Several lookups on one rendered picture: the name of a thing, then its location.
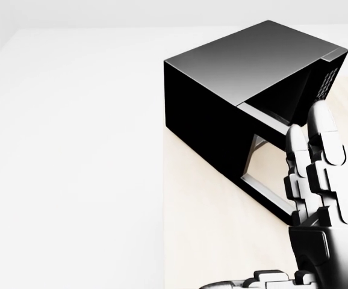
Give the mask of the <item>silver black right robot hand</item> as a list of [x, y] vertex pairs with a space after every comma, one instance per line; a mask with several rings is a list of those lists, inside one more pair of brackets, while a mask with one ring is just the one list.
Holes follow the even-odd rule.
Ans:
[[289, 167], [284, 185], [293, 200], [289, 227], [298, 270], [258, 270], [245, 280], [200, 289], [348, 289], [348, 148], [323, 100], [308, 112], [308, 133], [292, 125], [286, 135]]

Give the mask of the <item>black microwave door with window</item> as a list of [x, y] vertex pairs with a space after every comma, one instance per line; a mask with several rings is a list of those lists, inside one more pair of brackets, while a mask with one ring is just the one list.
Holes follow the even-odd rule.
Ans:
[[241, 159], [235, 184], [284, 223], [292, 225], [295, 208], [247, 172], [252, 154], [266, 142], [285, 150], [289, 126], [245, 102], [237, 108], [240, 111], [238, 152]]

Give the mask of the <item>black microwave oven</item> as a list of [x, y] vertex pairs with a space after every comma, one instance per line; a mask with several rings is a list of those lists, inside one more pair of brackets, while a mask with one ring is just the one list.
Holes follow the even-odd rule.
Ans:
[[232, 182], [243, 102], [290, 126], [327, 97], [347, 49], [267, 20], [164, 62], [166, 126]]

